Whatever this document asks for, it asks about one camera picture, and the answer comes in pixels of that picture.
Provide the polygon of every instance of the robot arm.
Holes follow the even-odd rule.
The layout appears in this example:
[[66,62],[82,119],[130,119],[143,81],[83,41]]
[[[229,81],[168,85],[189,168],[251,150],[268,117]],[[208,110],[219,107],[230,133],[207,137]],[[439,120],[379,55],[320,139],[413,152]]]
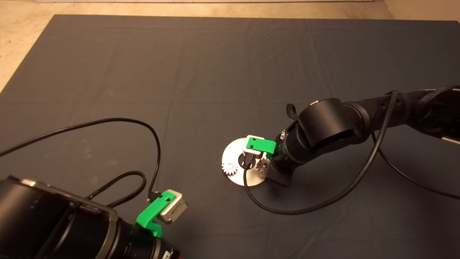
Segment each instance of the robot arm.
[[[314,158],[366,141],[381,128],[390,96],[342,103],[315,101],[276,137],[267,179],[289,186],[292,172]],[[460,87],[399,93],[389,127],[407,124],[417,131],[460,144]]]

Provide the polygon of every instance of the gray fabric mat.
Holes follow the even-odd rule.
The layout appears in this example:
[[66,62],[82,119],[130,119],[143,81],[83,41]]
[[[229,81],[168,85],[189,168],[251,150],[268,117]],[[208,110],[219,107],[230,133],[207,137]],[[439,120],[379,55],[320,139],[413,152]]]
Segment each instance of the gray fabric mat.
[[[404,180],[377,158],[338,203],[307,215],[269,214],[221,172],[223,149],[248,134],[274,138],[285,104],[342,101],[460,83],[458,22],[55,16],[0,94],[0,147],[105,117],[159,133],[159,190],[189,208],[165,237],[194,258],[458,258],[460,202]],[[155,146],[137,125],[105,124],[0,159],[0,177],[34,178],[80,195],[129,170],[151,176]],[[296,209],[330,198],[357,174],[371,141],[324,155],[282,189],[252,190]],[[407,126],[383,150],[412,177],[460,194],[458,146]],[[106,204],[136,188],[116,184]],[[134,222],[146,191],[117,208]]]

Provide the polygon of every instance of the green 3d-printed bracket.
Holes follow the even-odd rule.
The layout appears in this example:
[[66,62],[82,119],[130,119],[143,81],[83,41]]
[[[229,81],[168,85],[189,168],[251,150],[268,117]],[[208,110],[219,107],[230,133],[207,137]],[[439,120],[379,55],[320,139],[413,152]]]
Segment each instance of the green 3d-printed bracket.
[[246,148],[267,153],[266,157],[271,159],[275,152],[276,142],[268,139],[249,138]]
[[138,215],[136,222],[143,228],[152,231],[154,236],[161,237],[163,235],[163,230],[161,229],[161,226],[153,222],[153,220],[175,198],[176,195],[168,191],[164,191],[158,198],[156,198],[152,203],[150,203],[150,205]]

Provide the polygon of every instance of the beige floor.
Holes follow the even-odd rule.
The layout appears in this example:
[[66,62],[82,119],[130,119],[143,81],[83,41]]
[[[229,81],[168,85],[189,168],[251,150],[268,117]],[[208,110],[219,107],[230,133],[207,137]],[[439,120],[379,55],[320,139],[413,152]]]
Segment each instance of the beige floor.
[[35,3],[0,0],[0,91],[54,14],[460,20],[460,0],[336,3]]

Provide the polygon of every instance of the silver disc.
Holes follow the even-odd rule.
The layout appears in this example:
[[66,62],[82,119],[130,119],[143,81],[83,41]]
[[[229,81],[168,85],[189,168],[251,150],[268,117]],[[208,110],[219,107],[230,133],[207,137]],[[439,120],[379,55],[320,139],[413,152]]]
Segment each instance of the silver disc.
[[[243,174],[244,169],[240,166],[238,159],[243,154],[243,145],[246,143],[246,138],[236,139],[232,141],[222,154],[222,168],[232,168],[232,174],[227,173],[227,177],[234,183],[244,186]],[[265,176],[261,174],[256,167],[249,169],[246,173],[247,185],[258,185],[265,180]]]

